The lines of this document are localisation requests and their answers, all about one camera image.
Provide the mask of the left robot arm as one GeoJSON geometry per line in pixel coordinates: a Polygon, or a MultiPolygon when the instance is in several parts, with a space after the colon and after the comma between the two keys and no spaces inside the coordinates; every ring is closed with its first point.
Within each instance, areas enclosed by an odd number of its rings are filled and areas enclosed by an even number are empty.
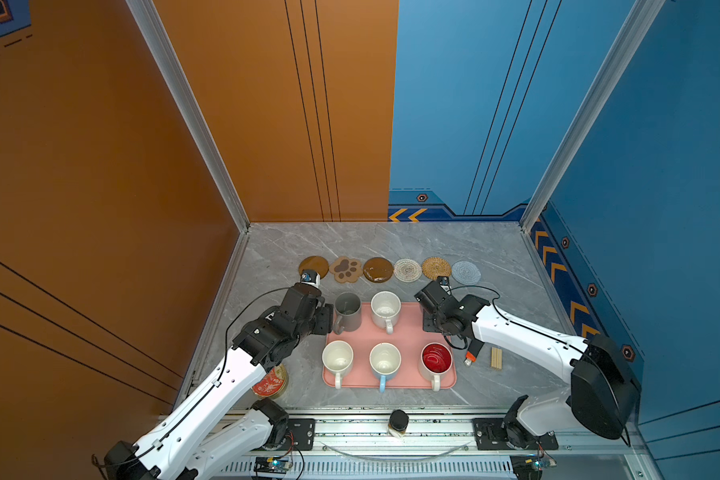
{"type": "Polygon", "coordinates": [[[231,461],[284,437],[288,415],[270,399],[213,429],[242,395],[310,335],[331,330],[333,306],[315,271],[302,274],[278,306],[246,323],[215,370],[164,420],[134,443],[118,442],[93,465],[105,479],[210,479],[231,461]]]}

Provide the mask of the grey-blue knitted round coaster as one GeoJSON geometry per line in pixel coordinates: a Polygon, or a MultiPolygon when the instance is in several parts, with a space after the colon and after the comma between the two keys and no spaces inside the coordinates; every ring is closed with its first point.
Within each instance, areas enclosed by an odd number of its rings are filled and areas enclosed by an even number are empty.
{"type": "Polygon", "coordinates": [[[478,266],[470,261],[458,261],[452,264],[452,278],[462,285],[477,285],[482,274],[478,266]]]}

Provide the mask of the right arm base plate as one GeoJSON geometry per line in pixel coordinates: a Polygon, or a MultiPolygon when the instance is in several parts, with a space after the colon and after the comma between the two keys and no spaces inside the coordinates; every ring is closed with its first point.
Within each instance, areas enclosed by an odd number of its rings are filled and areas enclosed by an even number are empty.
{"type": "Polygon", "coordinates": [[[559,449],[556,436],[547,433],[533,436],[517,422],[505,424],[499,418],[475,418],[472,420],[474,439],[478,450],[535,450],[559,449]]]}

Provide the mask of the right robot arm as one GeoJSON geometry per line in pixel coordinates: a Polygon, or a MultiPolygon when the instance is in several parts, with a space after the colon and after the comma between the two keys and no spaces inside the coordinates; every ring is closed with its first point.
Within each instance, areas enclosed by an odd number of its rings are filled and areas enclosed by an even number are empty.
{"type": "Polygon", "coordinates": [[[458,299],[440,277],[416,293],[423,328],[445,340],[461,340],[464,362],[472,365],[489,344],[519,355],[564,384],[541,396],[521,395],[500,424],[513,449],[540,445],[543,436],[576,427],[608,440],[631,442],[628,420],[642,387],[618,345],[608,336],[568,335],[517,317],[496,299],[467,294],[458,299]]]}

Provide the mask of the cork paw-shaped coaster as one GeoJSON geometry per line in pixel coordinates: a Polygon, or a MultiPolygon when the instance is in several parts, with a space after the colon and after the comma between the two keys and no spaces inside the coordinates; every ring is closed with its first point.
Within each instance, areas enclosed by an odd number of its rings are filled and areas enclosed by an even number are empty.
{"type": "Polygon", "coordinates": [[[338,283],[355,283],[363,276],[363,262],[342,256],[329,265],[329,272],[338,283]]]}

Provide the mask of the plain brown round coaster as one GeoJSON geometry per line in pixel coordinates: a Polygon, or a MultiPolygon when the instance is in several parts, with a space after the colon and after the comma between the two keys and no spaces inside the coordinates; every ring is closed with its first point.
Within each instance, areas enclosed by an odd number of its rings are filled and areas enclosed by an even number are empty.
{"type": "Polygon", "coordinates": [[[302,260],[298,267],[299,274],[305,270],[314,270],[320,279],[325,279],[329,272],[329,263],[322,256],[309,256],[302,260]]]}

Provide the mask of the grey mug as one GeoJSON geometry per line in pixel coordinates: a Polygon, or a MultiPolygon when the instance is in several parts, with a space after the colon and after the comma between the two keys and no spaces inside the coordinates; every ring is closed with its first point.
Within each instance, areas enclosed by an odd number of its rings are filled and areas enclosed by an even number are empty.
{"type": "Polygon", "coordinates": [[[362,301],[354,293],[340,294],[334,302],[333,332],[342,334],[353,332],[362,324],[362,301]]]}

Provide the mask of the brown coaster with scratches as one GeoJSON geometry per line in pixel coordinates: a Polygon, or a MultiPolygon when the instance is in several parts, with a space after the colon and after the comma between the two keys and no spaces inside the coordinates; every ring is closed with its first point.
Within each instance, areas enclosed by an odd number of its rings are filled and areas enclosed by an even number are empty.
{"type": "Polygon", "coordinates": [[[363,275],[371,283],[384,283],[394,276],[394,265],[383,257],[373,257],[363,265],[363,275]]]}

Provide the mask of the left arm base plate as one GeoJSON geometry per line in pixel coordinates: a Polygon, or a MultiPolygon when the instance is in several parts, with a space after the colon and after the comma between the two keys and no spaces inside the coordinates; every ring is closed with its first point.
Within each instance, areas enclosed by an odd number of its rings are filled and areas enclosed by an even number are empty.
{"type": "Polygon", "coordinates": [[[315,420],[312,418],[291,418],[286,423],[276,426],[266,442],[263,450],[285,451],[293,446],[301,451],[311,451],[315,437],[315,420]]]}

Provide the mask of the white embroidered round coaster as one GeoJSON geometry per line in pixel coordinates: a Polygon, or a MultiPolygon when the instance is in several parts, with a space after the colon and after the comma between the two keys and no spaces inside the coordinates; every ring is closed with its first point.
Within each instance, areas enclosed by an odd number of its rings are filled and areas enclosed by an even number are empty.
{"type": "Polygon", "coordinates": [[[394,264],[394,276],[401,282],[413,283],[422,276],[422,267],[413,259],[400,259],[394,264]]]}

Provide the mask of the woven rattan round coaster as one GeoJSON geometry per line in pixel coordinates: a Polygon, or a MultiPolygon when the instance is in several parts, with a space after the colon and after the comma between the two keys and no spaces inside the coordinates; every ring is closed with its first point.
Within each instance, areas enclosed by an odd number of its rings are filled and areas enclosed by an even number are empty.
{"type": "Polygon", "coordinates": [[[439,277],[450,277],[452,273],[451,264],[441,257],[429,257],[421,263],[422,274],[430,280],[437,280],[439,277]]]}

